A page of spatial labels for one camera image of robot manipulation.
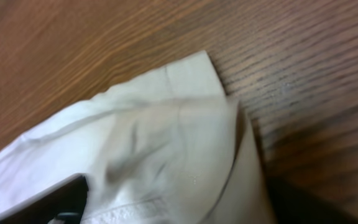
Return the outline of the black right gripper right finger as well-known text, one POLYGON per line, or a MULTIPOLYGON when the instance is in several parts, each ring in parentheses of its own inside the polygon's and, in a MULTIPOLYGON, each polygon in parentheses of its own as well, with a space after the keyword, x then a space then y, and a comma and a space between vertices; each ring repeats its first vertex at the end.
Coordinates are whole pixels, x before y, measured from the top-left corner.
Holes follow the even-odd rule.
POLYGON ((279 223, 358 224, 358 218, 276 177, 267 179, 268 196, 279 223))

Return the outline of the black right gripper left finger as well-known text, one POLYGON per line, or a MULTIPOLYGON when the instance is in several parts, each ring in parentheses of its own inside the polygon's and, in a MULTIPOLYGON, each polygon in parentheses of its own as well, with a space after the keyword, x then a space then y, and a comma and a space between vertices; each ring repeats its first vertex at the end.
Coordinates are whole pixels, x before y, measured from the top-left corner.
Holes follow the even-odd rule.
POLYGON ((88 181, 75 174, 0 214, 0 224, 80 223, 88 200, 88 181))

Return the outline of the beige cotton shorts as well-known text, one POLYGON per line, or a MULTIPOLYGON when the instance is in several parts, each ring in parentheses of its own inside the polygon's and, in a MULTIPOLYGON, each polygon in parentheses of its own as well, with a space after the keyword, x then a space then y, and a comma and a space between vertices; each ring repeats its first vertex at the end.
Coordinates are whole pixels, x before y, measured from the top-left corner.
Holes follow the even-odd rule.
POLYGON ((0 151, 0 217, 83 174, 84 223, 275 223, 254 133, 200 51, 77 102, 0 151))

